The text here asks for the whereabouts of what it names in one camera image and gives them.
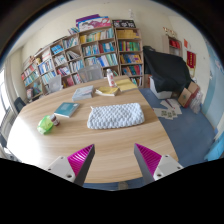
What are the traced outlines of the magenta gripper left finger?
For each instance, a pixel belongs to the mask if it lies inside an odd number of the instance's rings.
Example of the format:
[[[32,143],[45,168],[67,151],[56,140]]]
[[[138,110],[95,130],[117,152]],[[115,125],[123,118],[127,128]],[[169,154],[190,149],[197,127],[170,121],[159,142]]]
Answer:
[[[68,157],[59,156],[46,170],[78,186],[82,186],[94,155],[95,145],[91,144]]]

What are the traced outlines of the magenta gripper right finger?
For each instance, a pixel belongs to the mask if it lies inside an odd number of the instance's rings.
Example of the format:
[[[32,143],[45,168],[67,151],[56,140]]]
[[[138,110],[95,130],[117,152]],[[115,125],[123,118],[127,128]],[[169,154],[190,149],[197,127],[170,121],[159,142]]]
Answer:
[[[183,166],[170,155],[160,155],[137,143],[134,144],[134,155],[145,184],[150,184],[183,169]]]

